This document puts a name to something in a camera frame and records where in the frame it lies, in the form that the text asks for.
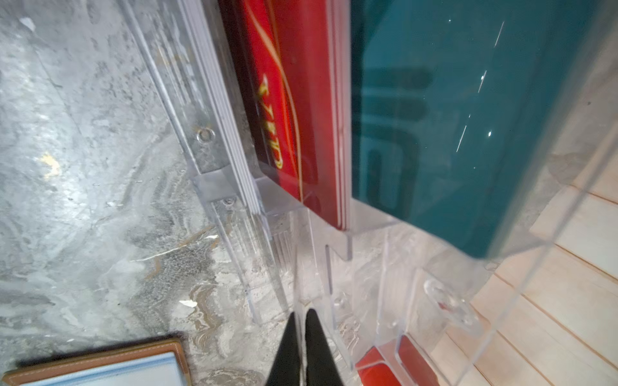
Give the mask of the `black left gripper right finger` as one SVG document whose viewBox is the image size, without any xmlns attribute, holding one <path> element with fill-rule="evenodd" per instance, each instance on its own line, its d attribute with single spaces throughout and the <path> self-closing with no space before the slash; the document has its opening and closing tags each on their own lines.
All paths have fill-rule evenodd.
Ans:
<svg viewBox="0 0 618 386">
<path fill-rule="evenodd" d="M 305 320 L 307 349 L 306 379 L 309 386 L 343 386 L 328 341 L 314 309 L 307 311 Z"/>
</svg>

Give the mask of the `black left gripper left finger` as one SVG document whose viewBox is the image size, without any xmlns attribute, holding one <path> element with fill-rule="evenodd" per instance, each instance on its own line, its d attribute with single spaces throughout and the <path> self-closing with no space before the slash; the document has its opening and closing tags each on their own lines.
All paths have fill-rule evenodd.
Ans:
<svg viewBox="0 0 618 386">
<path fill-rule="evenodd" d="M 299 386 L 301 356 L 297 337 L 295 313 L 287 320 L 265 386 Z"/>
</svg>

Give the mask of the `clear acrylic card display stand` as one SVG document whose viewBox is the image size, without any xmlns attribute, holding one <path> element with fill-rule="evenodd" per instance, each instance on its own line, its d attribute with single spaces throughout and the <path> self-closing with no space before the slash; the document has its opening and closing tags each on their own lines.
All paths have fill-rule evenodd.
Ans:
<svg viewBox="0 0 618 386">
<path fill-rule="evenodd" d="M 123 1 L 120 8 L 250 316 L 286 328 L 295 313 L 300 385 L 307 385 L 309 309 L 344 384 L 363 385 L 356 363 L 401 335 L 439 385 L 616 384 L 617 4 L 598 18 L 576 61 L 510 230 L 488 257 L 476 258 L 353 195 L 349 227 L 338 230 L 264 175 L 223 1 L 201 1 L 262 205 L 252 214 L 180 2 Z"/>
</svg>

